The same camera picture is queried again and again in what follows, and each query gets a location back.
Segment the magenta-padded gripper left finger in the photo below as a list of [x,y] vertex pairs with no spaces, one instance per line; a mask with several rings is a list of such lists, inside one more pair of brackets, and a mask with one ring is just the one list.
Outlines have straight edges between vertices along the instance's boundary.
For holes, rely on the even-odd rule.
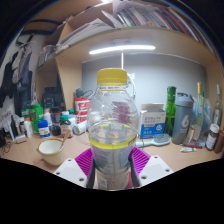
[[75,159],[66,159],[54,174],[78,186],[92,189],[95,182],[95,166],[91,149],[87,149]]

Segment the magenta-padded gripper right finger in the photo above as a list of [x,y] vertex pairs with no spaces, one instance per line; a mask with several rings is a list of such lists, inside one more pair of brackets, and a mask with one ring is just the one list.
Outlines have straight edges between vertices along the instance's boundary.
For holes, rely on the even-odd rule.
[[130,155],[131,178],[134,188],[143,187],[173,173],[158,156],[150,156],[135,147]]

